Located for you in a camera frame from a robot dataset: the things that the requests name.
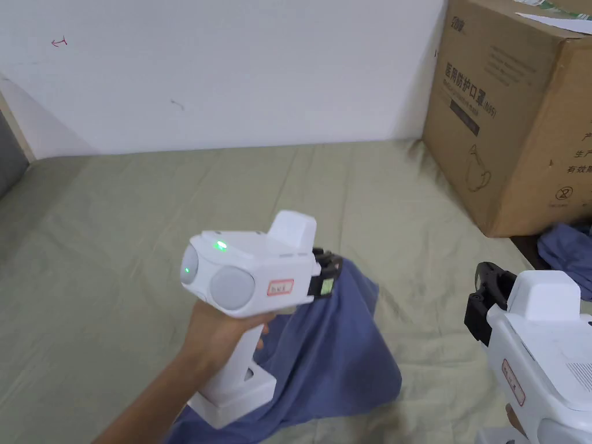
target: blue fabric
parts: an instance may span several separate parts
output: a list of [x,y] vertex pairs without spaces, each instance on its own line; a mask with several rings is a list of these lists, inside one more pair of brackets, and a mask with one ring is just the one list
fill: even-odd
[[167,442],[256,443],[282,427],[395,400],[401,373],[374,323],[377,299],[378,286],[344,260],[331,298],[270,323],[254,359],[278,380],[273,400],[221,430],[185,407]]
[[551,268],[566,272],[578,283],[581,298],[592,301],[592,236],[590,227],[581,232],[565,224],[559,224],[540,237],[539,256]]

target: device base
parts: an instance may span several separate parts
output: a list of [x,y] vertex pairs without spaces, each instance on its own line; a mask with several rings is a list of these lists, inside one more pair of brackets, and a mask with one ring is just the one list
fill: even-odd
[[481,429],[475,444],[529,444],[529,441],[513,427],[505,429]]
[[210,394],[210,399],[198,392],[187,405],[210,426],[221,429],[270,402],[274,397],[276,379],[254,362],[249,369],[253,375],[238,387],[229,392]]

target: white wall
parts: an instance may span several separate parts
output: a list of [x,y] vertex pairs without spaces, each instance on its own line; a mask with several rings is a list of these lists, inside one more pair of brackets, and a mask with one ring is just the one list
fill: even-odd
[[14,0],[0,89],[39,158],[418,137],[444,1]]

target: red label sticker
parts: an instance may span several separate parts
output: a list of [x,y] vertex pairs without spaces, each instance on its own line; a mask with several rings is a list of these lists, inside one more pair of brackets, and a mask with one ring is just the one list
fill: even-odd
[[281,294],[292,293],[294,287],[293,279],[281,279],[279,281],[271,281],[267,287],[267,296],[279,296]]
[[510,364],[505,359],[504,362],[501,363],[501,371],[506,377],[506,381],[508,381],[508,384],[510,384],[510,388],[514,392],[514,396],[516,397],[518,404],[520,404],[520,406],[522,407],[524,405],[524,401],[526,401],[526,394],[524,393],[524,390],[522,390],[522,387],[520,386],[518,379],[516,379],[516,375],[512,371]]

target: gray headboard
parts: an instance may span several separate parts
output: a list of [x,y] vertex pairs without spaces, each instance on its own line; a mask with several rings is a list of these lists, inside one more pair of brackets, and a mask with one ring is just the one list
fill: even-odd
[[0,112],[0,197],[23,175],[29,162]]

